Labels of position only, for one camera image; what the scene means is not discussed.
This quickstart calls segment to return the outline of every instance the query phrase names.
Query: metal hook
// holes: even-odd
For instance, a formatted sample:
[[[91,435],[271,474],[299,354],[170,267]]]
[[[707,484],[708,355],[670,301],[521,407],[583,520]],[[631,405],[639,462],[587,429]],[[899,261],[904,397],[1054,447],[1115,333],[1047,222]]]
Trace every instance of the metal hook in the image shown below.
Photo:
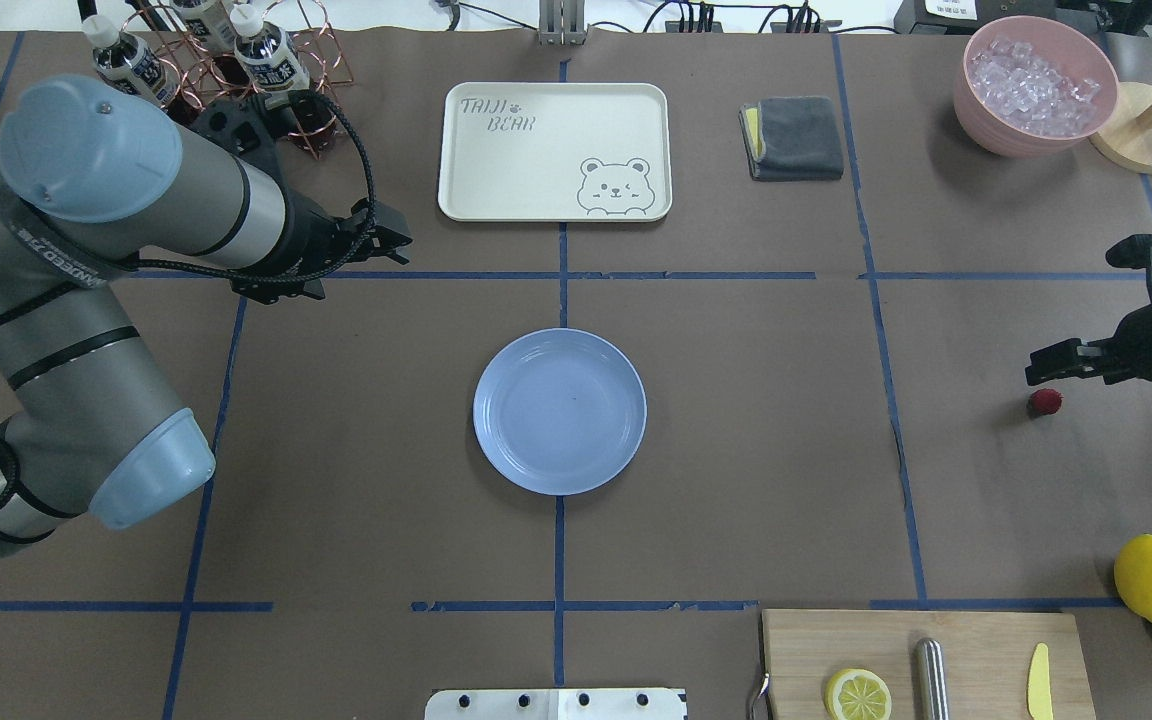
[[[764,700],[768,703],[767,717],[772,717],[772,706],[767,700],[768,691],[772,689],[772,674],[763,673],[763,682],[759,683],[755,692],[749,697],[749,706],[745,707],[745,720],[755,720],[755,711],[758,708],[758,700]]]

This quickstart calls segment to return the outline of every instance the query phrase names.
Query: yellow knife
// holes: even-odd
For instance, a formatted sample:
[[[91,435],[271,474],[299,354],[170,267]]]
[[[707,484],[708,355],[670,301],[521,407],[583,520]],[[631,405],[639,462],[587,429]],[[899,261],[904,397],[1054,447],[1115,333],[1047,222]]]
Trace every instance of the yellow knife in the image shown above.
[[[1053,720],[1052,682],[1047,662],[1047,643],[1034,646],[1033,659],[1029,660],[1029,715],[1033,720]]]

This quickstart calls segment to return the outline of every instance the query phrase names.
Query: pink bowl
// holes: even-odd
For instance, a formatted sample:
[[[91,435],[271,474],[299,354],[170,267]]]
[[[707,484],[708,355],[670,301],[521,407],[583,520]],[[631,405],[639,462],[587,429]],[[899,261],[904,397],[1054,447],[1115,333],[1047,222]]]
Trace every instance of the pink bowl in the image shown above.
[[[1000,35],[1015,41],[1029,41],[1034,46],[1034,55],[1043,56],[1068,78],[1079,81],[1091,78],[1101,83],[1101,91],[1092,100],[1096,115],[1087,123],[1082,135],[1074,137],[1044,137],[1007,124],[991,109],[968,82],[969,60],[986,50]],[[963,61],[958,63],[957,77],[954,79],[954,113],[963,124],[963,129],[980,147],[996,152],[1007,158],[1037,158],[1051,156],[1052,152],[1064,150],[1084,141],[1114,114],[1114,105],[1119,101],[1119,76],[1114,65],[1101,53],[1100,47],[1083,33],[1070,26],[1056,23],[1055,20],[1037,18],[1032,15],[1011,15],[1009,18],[993,20],[992,23],[978,29],[968,43]]]

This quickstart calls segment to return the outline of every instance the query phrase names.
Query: lemon slice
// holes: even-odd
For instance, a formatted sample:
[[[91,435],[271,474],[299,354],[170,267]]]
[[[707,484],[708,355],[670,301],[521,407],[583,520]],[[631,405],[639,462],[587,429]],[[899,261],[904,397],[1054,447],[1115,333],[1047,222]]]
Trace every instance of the lemon slice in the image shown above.
[[[887,720],[892,694],[878,675],[859,667],[839,670],[824,688],[824,706],[833,720]]]

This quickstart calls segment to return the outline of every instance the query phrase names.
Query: folded gray towel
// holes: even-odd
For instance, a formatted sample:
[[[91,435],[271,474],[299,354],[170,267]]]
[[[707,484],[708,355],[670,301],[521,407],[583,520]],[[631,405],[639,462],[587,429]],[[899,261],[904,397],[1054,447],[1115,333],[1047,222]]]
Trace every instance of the folded gray towel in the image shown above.
[[[741,105],[740,122],[756,181],[842,177],[842,146],[828,97],[767,97]]]

